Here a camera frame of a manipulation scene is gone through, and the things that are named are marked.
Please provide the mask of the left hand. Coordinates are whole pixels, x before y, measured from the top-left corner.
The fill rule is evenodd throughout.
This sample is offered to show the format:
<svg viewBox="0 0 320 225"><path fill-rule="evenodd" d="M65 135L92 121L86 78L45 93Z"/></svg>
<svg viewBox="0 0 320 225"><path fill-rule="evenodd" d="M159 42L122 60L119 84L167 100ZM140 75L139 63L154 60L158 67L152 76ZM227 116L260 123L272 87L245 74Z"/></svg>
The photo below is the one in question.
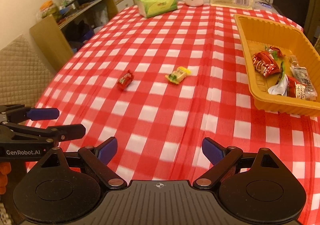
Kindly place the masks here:
<svg viewBox="0 0 320 225"><path fill-rule="evenodd" d="M8 184L8 174L11 172L11 164L9 162L0 163L0 195L5 194Z"/></svg>

